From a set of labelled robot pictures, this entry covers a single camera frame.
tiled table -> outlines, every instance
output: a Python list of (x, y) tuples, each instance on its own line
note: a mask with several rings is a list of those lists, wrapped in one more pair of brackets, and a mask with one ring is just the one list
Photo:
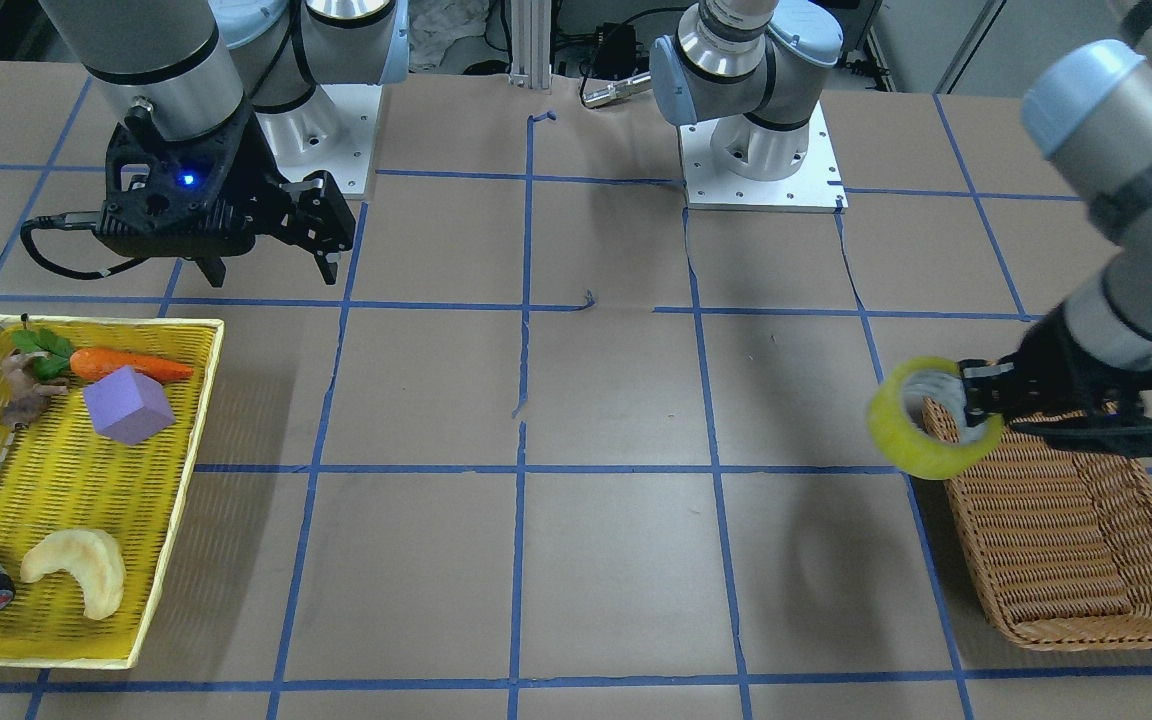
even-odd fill
[(96, 205), (109, 111), (0, 65), (0, 313), (228, 324), (141, 666), (0, 670), (0, 717), (1152, 719), (1152, 652), (993, 632), (863, 423), (884, 369), (1010, 351), (1112, 247), (1015, 101), (824, 108), (846, 214), (689, 214), (650, 99), (412, 76), (342, 283), (273, 241), (221, 290), (79, 283), (14, 229)]

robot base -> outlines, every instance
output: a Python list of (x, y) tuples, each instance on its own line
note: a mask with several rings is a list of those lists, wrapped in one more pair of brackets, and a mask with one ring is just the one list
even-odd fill
[(812, 111), (812, 146), (803, 158), (803, 167), (782, 181), (755, 181), (725, 169), (708, 145), (718, 123), (707, 120), (679, 128), (689, 209), (785, 213), (833, 213), (840, 204), (846, 209), (842, 176), (838, 174), (838, 159), (819, 104)]
[(382, 86), (324, 85), (321, 88), (335, 104), (339, 123), (344, 131), (334, 141), (300, 152), (291, 159), (275, 154), (279, 172), (294, 182), (314, 170), (328, 170), (347, 199), (362, 200), (371, 179)]

purple cube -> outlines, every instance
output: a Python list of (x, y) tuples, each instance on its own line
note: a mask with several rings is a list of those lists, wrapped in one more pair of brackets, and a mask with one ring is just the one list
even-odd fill
[(123, 445), (137, 445), (175, 420), (168, 395), (154, 378), (131, 365), (83, 388), (96, 432)]

yellow tray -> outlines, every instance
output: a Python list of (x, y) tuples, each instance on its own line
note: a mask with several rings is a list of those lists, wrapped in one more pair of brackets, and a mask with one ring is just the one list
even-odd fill
[[(31, 316), (77, 347), (104, 346), (170, 357), (195, 374), (164, 386), (174, 424), (128, 447), (99, 437), (83, 406), (83, 381), (52, 400), (41, 419), (13, 437), (0, 425), (0, 562), (17, 597), (0, 611), (0, 666), (127, 669), (162, 592), (189, 477), (215, 380), (223, 323)], [(0, 314), (0, 361), (13, 350), (20, 318)], [(0, 376), (0, 407), (9, 400)], [(18, 582), (20, 560), (54, 530), (99, 528), (114, 536), (127, 566), (123, 605), (100, 621), (83, 617), (67, 573)]]

orange carrot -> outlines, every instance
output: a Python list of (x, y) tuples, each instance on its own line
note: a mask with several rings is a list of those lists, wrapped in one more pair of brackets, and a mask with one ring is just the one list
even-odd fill
[(183, 381), (194, 373), (191, 366), (174, 359), (109, 350), (106, 347), (83, 347), (69, 356), (69, 369), (84, 381), (99, 381), (123, 365), (131, 365), (137, 373), (154, 378), (158, 382)]

